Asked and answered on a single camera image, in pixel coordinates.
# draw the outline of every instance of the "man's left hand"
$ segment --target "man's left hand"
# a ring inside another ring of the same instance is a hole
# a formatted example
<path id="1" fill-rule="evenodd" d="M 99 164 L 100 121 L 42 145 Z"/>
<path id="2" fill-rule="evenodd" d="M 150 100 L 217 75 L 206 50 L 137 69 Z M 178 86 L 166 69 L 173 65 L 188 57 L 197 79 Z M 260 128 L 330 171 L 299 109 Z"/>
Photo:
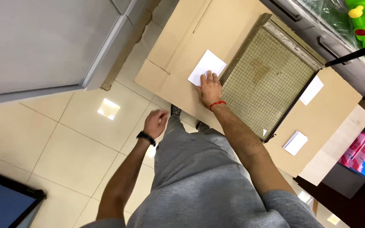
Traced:
<path id="1" fill-rule="evenodd" d="M 152 111 L 150 112 L 149 116 L 147 116 L 146 121 L 144 122 L 143 131 L 153 139 L 156 139 L 164 132 L 167 119 L 168 111 Z"/>

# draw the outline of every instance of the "man's right hand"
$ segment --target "man's right hand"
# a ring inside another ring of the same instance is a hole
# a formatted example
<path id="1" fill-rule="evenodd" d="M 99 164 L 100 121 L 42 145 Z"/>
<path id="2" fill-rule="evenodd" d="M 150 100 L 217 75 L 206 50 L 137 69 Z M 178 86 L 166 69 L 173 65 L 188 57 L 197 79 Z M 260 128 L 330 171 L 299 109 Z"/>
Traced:
<path id="1" fill-rule="evenodd" d="M 222 101 L 222 86 L 218 76 L 212 71 L 206 72 L 206 76 L 201 75 L 201 86 L 197 86 L 196 89 L 198 96 L 208 107 Z"/>

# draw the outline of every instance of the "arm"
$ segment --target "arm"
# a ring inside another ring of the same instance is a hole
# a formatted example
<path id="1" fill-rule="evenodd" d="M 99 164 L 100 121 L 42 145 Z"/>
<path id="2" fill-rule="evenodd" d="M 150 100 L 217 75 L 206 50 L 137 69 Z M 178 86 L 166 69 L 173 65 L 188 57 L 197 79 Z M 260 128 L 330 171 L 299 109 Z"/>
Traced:
<path id="1" fill-rule="evenodd" d="M 146 118 L 143 131 L 155 139 L 164 132 L 167 119 L 168 111 L 152 111 Z M 124 218 L 123 210 L 135 187 L 144 155 L 149 146 L 148 140 L 139 138 L 135 148 L 109 180 L 99 204 L 97 220 Z"/>
<path id="2" fill-rule="evenodd" d="M 208 107 L 222 101 L 222 86 L 218 76 L 211 71 L 207 72 L 207 77 L 201 75 L 201 87 L 197 86 L 196 89 L 200 99 Z M 225 104 L 212 106 L 212 111 L 222 125 L 231 147 L 249 172 L 257 193 L 263 195 L 268 191 L 281 189 L 295 194 L 256 134 Z"/>

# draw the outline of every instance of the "black wristband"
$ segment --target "black wristband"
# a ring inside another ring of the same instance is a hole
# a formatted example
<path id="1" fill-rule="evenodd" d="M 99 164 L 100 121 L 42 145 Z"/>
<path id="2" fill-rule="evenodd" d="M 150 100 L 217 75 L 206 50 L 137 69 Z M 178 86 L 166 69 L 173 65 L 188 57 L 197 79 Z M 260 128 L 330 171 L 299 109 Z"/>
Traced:
<path id="1" fill-rule="evenodd" d="M 156 141 L 152 137 L 150 137 L 150 135 L 146 134 L 144 131 L 141 131 L 136 138 L 145 138 L 149 140 L 150 144 L 156 146 Z"/>

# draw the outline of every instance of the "hand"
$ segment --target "hand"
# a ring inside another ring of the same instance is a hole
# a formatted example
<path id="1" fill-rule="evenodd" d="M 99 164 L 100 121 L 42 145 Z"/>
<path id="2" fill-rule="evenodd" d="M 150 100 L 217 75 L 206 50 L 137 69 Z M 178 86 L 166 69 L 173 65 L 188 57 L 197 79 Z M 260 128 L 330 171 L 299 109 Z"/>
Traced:
<path id="1" fill-rule="evenodd" d="M 197 86 L 198 96 L 206 104 L 210 106 L 213 103 L 222 101 L 222 86 L 218 80 L 218 76 L 212 71 L 206 72 L 205 75 L 201 75 L 201 86 Z"/>
<path id="2" fill-rule="evenodd" d="M 153 139 L 156 139 L 164 132 L 167 119 L 168 119 L 168 111 L 166 110 L 152 111 L 147 116 L 146 121 L 144 122 L 143 131 Z"/>

